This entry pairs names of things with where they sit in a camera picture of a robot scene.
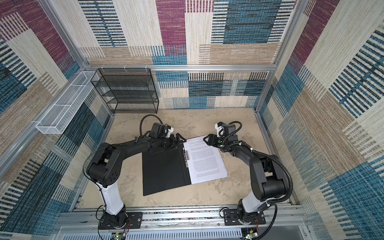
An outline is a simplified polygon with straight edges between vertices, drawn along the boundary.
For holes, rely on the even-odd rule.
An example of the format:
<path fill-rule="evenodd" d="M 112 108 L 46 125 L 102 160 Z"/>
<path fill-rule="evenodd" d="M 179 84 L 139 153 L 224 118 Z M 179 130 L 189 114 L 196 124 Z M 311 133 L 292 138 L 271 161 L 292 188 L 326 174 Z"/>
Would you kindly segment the orange black file folder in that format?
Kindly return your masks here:
<path fill-rule="evenodd" d="M 143 195 L 191 185 L 184 144 L 142 154 Z"/>

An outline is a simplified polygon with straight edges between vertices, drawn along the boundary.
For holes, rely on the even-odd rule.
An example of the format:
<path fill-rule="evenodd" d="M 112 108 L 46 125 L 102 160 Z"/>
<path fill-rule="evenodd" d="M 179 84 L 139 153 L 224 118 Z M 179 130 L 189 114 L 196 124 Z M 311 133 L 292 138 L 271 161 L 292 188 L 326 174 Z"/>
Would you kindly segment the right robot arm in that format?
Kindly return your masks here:
<path fill-rule="evenodd" d="M 292 176 L 276 155 L 268 155 L 252 148 L 238 139 L 237 133 L 242 123 L 219 122 L 215 125 L 216 134 L 209 134 L 203 141 L 222 153 L 242 160 L 249 166 L 251 192 L 241 199 L 237 206 L 240 224 L 250 224 L 269 207 L 288 200 L 294 190 Z"/>

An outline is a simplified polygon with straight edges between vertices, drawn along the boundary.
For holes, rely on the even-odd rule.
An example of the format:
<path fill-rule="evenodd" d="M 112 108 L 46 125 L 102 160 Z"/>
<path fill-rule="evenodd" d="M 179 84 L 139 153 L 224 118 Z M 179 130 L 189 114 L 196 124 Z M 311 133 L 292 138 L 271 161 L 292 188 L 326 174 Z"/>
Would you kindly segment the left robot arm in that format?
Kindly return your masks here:
<path fill-rule="evenodd" d="M 187 140 L 173 131 L 171 126 L 158 120 L 151 130 L 140 133 L 134 140 L 99 145 L 86 174 L 98 186 L 104 201 L 102 229 L 122 229 L 132 225 L 118 188 L 123 161 L 129 157 L 142 155 L 144 196 L 191 184 L 184 157 Z"/>

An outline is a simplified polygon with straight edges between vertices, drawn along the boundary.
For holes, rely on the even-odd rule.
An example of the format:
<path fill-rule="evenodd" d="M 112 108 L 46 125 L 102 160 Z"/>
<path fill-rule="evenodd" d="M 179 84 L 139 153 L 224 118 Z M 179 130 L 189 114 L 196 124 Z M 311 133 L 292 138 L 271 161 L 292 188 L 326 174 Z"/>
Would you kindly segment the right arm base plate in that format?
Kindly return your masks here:
<path fill-rule="evenodd" d="M 246 213 L 241 210 L 222 208 L 219 215 L 224 219 L 226 226 L 266 224 L 263 212 Z"/>

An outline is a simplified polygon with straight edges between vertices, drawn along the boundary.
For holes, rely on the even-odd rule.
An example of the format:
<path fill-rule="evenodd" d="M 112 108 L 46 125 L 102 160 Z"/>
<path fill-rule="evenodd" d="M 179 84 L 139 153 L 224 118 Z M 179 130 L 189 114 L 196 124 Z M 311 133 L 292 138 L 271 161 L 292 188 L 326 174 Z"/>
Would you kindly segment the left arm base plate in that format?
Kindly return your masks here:
<path fill-rule="evenodd" d="M 121 212 L 116 216 L 104 212 L 100 219 L 99 230 L 139 229 L 142 217 L 142 212 Z"/>

